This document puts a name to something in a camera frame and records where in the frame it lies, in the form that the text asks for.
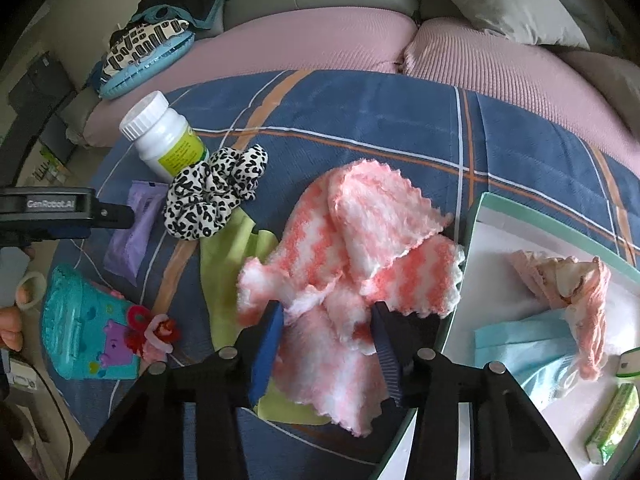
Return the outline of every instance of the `teal plastic bag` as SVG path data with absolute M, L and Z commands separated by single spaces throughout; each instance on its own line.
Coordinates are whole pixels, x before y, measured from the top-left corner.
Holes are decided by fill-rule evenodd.
M 75 269 L 51 272 L 42 343 L 65 379 L 135 379 L 140 358 L 126 346 L 131 302 L 98 290 Z

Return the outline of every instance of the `human hand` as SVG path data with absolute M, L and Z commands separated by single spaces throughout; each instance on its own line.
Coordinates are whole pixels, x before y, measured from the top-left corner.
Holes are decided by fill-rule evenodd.
M 0 341 L 11 350 L 22 350 L 22 316 L 17 306 L 0 308 Z

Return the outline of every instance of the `open box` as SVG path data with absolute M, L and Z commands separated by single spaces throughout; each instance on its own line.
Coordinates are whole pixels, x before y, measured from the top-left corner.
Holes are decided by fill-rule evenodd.
M 613 479 L 640 437 L 640 416 L 636 416 L 605 466 L 589 462 L 584 443 L 616 391 L 618 356 L 640 346 L 640 272 L 617 254 L 542 213 L 484 193 L 468 215 L 460 304 L 442 322 L 436 349 L 455 363 L 472 366 L 474 330 L 502 321 L 520 320 L 546 310 L 505 258 L 516 250 L 543 251 L 548 256 L 575 256 L 580 261 L 591 261 L 599 256 L 611 270 L 605 311 L 605 352 L 610 357 L 603 374 L 595 382 L 581 381 L 566 397 L 545 408 L 542 415 L 583 479 Z M 468 405 L 460 404 L 458 480 L 469 478 L 468 427 Z M 404 478 L 414 428 L 415 410 L 412 410 L 372 478 Z

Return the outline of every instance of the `light blue fabric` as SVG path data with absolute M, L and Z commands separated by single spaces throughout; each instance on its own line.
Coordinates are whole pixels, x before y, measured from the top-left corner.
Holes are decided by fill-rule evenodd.
M 115 99 L 142 85 L 162 70 L 184 56 L 191 48 L 195 35 L 185 30 L 177 36 L 172 36 L 162 45 L 156 47 L 151 54 L 140 59 L 139 62 L 124 67 L 100 88 L 102 99 Z
M 564 389 L 577 351 L 563 309 L 476 330 L 475 366 L 502 362 L 539 410 Z

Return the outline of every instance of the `white pill bottle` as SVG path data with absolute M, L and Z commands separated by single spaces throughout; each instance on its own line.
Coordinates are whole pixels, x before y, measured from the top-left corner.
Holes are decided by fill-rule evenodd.
M 183 168 L 209 158 L 209 150 L 187 119 L 169 108 L 159 91 L 151 92 L 128 111 L 120 131 L 133 142 L 140 159 L 168 184 Z

